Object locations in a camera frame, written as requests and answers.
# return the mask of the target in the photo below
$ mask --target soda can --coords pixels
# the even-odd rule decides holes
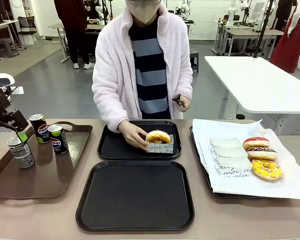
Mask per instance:
[[[38,143],[46,144],[50,142],[50,135],[45,116],[43,114],[35,114],[29,117],[29,120],[32,124]]]
[[[22,142],[18,137],[12,137],[7,142],[10,152],[17,161],[19,168],[29,169],[35,165],[35,159],[26,142]]]
[[[68,143],[64,127],[60,124],[53,124],[48,127],[48,131],[55,155],[66,154],[68,152]]]

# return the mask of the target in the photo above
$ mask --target pepsi can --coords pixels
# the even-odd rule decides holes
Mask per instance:
[[[48,125],[43,114],[35,114],[29,117],[32,124],[36,139],[40,144],[46,144],[50,142],[50,136],[48,131]]]
[[[48,127],[52,147],[55,155],[64,155],[68,152],[64,127],[60,124],[53,124]]]

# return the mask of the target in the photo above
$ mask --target striped shirt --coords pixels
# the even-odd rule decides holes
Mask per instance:
[[[158,17],[148,26],[129,30],[142,119],[170,119],[166,62],[157,39]]]

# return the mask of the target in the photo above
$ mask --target person's right hand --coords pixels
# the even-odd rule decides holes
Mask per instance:
[[[123,120],[118,125],[118,130],[123,134],[124,139],[128,144],[136,148],[143,149],[146,152],[149,151],[148,143],[141,137],[146,137],[147,132],[142,128],[130,123],[127,120]]]

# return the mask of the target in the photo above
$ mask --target pink fleece jacket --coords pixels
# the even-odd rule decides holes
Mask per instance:
[[[159,7],[157,39],[166,62],[168,104],[172,119],[182,119],[172,98],[192,98],[192,74],[187,26],[184,21]],[[117,132],[123,120],[142,119],[139,108],[136,69],[129,29],[133,24],[130,11],[110,21],[100,32],[95,48],[93,99],[108,128]]]

